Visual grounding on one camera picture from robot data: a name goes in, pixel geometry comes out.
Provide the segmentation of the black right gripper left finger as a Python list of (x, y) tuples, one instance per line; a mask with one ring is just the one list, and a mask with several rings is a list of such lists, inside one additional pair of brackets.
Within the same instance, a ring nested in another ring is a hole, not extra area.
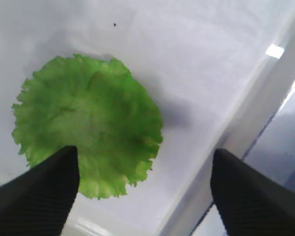
[(78, 188), (78, 150), (65, 146), (0, 186), (0, 236), (61, 235)]

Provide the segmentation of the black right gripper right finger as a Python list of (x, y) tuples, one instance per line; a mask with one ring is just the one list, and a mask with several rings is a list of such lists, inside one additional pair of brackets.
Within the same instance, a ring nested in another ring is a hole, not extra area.
[(210, 189), (229, 236), (295, 236), (295, 193), (226, 149), (214, 151)]

